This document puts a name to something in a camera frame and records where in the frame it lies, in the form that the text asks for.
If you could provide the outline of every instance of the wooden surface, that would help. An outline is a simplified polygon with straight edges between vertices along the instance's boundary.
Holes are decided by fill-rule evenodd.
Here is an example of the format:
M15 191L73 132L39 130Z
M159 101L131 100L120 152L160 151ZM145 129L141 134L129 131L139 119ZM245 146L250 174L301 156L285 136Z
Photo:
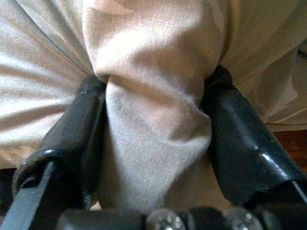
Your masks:
M291 157L307 171L307 130L275 132Z

